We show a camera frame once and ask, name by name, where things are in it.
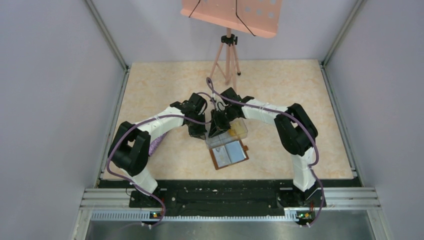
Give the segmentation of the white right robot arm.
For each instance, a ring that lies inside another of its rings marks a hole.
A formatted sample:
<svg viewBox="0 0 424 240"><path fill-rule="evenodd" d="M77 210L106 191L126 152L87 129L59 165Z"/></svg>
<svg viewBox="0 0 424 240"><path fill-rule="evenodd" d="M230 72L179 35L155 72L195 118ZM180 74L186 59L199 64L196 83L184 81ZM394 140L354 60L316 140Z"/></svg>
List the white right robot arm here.
<svg viewBox="0 0 424 240"><path fill-rule="evenodd" d="M313 166L320 160L316 144L318 130L304 108L294 103L279 106L262 102L252 96L244 98L228 88L218 95L223 109L211 111L211 125L208 136L219 136L230 129L236 119L257 120L274 126L284 149L291 154L293 163L293 200L299 206L307 206L314 198L310 189L317 181Z"/></svg>

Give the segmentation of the silver VIP card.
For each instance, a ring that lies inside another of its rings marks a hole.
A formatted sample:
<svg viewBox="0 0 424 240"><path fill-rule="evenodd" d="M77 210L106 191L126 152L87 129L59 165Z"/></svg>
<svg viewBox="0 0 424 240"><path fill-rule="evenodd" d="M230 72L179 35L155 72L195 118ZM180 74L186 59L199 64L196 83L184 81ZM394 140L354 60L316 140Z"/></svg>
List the silver VIP card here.
<svg viewBox="0 0 424 240"><path fill-rule="evenodd" d="M218 168L225 167L231 163L228 152L224 146L213 148L212 152Z"/></svg>

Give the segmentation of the brown leather card holder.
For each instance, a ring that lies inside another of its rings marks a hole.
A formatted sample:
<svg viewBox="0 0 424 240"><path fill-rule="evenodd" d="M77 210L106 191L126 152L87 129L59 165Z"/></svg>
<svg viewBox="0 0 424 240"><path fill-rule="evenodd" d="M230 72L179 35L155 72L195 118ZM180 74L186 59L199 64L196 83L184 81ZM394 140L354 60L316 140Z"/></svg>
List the brown leather card holder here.
<svg viewBox="0 0 424 240"><path fill-rule="evenodd" d="M220 170L220 169L223 169L223 168L226 168L226 167L247 161L249 159L249 156L248 156L249 148L248 148L247 145L244 145L241 140L233 141L233 142L227 143L225 145L221 145L221 146L224 146L226 148L226 151L229 155L231 163L227 166L218 168L216 160L215 160L215 156L214 156L214 153L213 153L214 148L209 149L209 153L210 153L210 156L211 156L215 170Z"/></svg>

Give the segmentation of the clear plastic card box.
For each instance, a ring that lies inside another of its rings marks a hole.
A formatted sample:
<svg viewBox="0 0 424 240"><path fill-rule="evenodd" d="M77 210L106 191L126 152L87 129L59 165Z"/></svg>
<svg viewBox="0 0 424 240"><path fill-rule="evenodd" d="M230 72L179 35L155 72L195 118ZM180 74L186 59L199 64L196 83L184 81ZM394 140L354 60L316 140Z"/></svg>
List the clear plastic card box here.
<svg viewBox="0 0 424 240"><path fill-rule="evenodd" d="M230 122L229 130L221 134L209 137L211 124L206 125L205 144L208 149L213 149L234 141L243 140L248 136L248 128L242 118L237 118Z"/></svg>

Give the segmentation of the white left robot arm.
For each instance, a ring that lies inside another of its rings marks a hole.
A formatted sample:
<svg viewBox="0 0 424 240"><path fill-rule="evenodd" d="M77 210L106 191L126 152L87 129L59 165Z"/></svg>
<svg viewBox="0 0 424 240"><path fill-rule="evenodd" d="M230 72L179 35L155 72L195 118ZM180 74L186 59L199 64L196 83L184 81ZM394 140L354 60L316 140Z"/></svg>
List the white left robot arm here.
<svg viewBox="0 0 424 240"><path fill-rule="evenodd" d="M160 202L157 181L147 169L151 143L167 132L186 125L192 138L205 139L207 100L192 93L188 100L176 101L162 112L138 123L122 122L108 152L108 163L123 173L120 178L132 183L140 192L141 200L149 207Z"/></svg>

